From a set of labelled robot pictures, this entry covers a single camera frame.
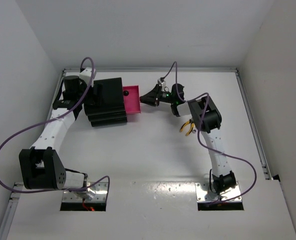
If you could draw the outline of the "black drawer cabinet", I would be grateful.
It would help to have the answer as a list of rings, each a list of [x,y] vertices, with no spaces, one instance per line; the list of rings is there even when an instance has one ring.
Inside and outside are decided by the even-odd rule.
[[[103,104],[95,107],[84,107],[84,111],[92,127],[120,125],[127,123],[124,106],[122,78],[106,78],[93,81],[103,84]]]

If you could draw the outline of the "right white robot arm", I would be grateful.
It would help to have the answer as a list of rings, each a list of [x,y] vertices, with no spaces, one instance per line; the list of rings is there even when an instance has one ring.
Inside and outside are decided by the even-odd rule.
[[[220,194],[236,185],[235,175],[229,166],[220,135],[222,116],[208,94],[202,94],[200,99],[184,101],[184,91],[181,84],[174,84],[170,92],[164,91],[160,83],[147,94],[142,95],[140,102],[157,107],[160,102],[170,104],[172,114],[176,117],[191,116],[180,130],[191,124],[202,134],[206,148],[209,151],[212,164],[212,185],[210,190]]]

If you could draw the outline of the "pink top drawer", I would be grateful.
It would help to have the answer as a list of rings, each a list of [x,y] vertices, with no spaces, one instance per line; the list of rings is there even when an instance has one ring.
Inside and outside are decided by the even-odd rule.
[[[125,111],[128,115],[141,113],[139,86],[123,86]]]

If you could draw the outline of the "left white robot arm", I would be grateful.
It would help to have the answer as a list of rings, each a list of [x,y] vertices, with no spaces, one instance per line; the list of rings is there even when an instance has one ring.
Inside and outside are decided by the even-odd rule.
[[[64,167],[59,150],[78,118],[89,91],[90,76],[65,76],[52,104],[50,122],[29,149],[19,153],[23,183],[28,190],[76,190],[85,187],[87,174]]]

